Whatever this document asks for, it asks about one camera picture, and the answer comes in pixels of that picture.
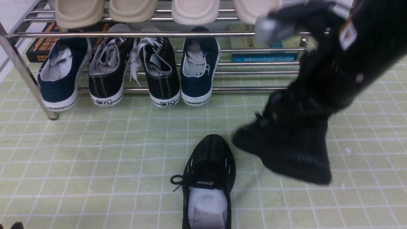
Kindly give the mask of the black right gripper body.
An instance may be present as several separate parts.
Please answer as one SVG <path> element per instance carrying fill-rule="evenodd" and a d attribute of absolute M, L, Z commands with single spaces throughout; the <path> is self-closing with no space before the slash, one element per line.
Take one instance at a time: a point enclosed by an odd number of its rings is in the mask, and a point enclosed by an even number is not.
<path fill-rule="evenodd" d="M 328 118 L 334 112 L 315 93 L 304 87 L 289 87 L 270 94 L 263 110 L 263 132 L 300 132 L 326 134 Z"/>

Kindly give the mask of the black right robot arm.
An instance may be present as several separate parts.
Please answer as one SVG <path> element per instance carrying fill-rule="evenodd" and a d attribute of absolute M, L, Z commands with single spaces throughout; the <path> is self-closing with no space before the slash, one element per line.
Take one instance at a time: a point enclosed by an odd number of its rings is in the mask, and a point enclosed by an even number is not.
<path fill-rule="evenodd" d="M 327 119 L 355 100 L 406 55 L 406 1 L 362 0 L 348 17 L 339 1 L 306 1 L 272 9 L 257 18 L 262 43 L 305 29 L 317 48 L 300 61 L 298 78 L 273 95 L 256 126 L 297 129 Z"/>

